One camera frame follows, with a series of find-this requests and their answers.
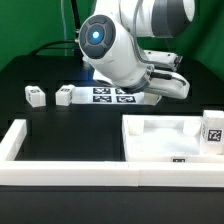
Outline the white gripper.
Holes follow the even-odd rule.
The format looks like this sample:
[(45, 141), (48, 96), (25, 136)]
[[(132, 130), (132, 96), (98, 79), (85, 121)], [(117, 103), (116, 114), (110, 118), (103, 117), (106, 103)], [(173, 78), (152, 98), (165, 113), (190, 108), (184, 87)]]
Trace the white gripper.
[[(170, 52), (144, 50), (144, 53), (144, 59), (168, 64), (175, 70), (182, 60), (181, 56)], [(170, 98), (185, 99), (190, 84), (175, 70), (161, 68), (158, 65), (155, 65), (154, 69), (149, 69), (149, 86), (145, 89), (145, 92)]]

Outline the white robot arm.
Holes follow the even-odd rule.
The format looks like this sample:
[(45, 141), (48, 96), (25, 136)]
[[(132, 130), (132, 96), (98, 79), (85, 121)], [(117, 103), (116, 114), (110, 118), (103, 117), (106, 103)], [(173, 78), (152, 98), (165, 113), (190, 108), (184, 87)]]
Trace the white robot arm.
[(123, 91), (184, 99), (189, 83), (176, 72), (178, 56), (149, 54), (137, 39), (174, 38), (194, 13), (194, 0), (96, 0), (81, 26), (79, 46), (93, 68)]

